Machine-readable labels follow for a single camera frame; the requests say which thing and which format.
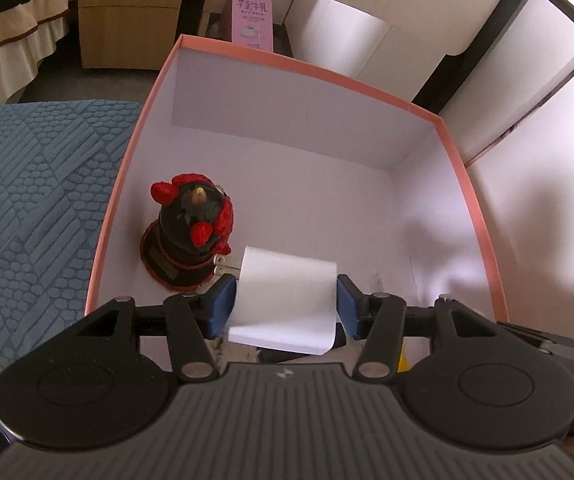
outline red pom-pom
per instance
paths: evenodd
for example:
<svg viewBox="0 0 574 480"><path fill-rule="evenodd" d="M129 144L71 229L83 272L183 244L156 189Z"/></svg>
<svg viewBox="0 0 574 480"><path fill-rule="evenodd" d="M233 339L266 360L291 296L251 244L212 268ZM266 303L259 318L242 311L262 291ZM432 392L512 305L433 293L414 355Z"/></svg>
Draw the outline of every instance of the red pom-pom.
<svg viewBox="0 0 574 480"><path fill-rule="evenodd" d="M224 256L227 256L229 253L231 253L231 247L227 243L228 238L229 237L224 236L218 240L216 245L214 245L214 247L211 249L211 254L224 254Z"/></svg>
<svg viewBox="0 0 574 480"><path fill-rule="evenodd" d="M205 184L213 184L211 180L209 180L205 175L201 175L200 173L183 173L181 175L176 175L173 179L171 179L171 183L176 187L184 186L190 182L203 182Z"/></svg>
<svg viewBox="0 0 574 480"><path fill-rule="evenodd" d="M213 230L219 236L227 236L231 233L234 227L234 208L231 206L231 200L228 196L225 197L222 203L221 212L213 223Z"/></svg>
<svg viewBox="0 0 574 480"><path fill-rule="evenodd" d="M149 192L160 205L171 205L178 195L178 188L168 182L155 182L151 185Z"/></svg>
<svg viewBox="0 0 574 480"><path fill-rule="evenodd" d="M189 235L192 237L193 246L197 248L204 246L207 240L209 240L212 230L211 224L207 222L198 222L192 225L192 230L189 232Z"/></svg>

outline wooden cabinet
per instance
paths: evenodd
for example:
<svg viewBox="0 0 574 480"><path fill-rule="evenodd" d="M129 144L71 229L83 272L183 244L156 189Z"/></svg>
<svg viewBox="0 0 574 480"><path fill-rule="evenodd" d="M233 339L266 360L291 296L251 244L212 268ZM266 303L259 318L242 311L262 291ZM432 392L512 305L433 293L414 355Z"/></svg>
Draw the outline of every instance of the wooden cabinet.
<svg viewBox="0 0 574 480"><path fill-rule="evenodd" d="M158 70L174 45L181 0L78 0L85 68Z"/></svg>

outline ribbed gray panel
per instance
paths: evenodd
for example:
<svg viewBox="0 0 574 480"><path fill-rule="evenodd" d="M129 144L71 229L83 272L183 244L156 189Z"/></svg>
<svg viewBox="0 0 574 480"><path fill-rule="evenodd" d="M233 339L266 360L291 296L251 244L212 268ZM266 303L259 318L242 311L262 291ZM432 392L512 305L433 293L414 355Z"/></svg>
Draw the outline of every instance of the ribbed gray panel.
<svg viewBox="0 0 574 480"><path fill-rule="evenodd" d="M43 478L574 480L574 459L555 445L495 455L447 444L386 387L355 383L340 365L232 364L218 381L182 387L125 442L75 454L15 444L0 457L0 480Z"/></svg>

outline figurine base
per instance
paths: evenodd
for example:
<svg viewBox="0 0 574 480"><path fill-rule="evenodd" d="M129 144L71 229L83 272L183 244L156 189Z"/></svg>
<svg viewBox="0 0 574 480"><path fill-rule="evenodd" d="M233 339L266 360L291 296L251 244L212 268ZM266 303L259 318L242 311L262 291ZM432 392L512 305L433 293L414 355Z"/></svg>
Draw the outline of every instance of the figurine base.
<svg viewBox="0 0 574 480"><path fill-rule="evenodd" d="M169 256L160 243L158 220L152 222L141 238L141 260L158 283L175 292L196 290L213 276L212 258L195 266L187 266Z"/></svg>

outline figurine head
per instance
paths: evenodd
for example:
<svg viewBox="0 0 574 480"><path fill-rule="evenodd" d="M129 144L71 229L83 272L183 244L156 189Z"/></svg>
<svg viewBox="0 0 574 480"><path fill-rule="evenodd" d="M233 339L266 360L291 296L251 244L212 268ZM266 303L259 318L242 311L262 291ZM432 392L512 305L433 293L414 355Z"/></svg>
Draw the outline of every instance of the figurine head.
<svg viewBox="0 0 574 480"><path fill-rule="evenodd" d="M151 196L161 205L162 234L179 250L198 257L229 254L234 215L222 187L205 175L185 173L153 184Z"/></svg>

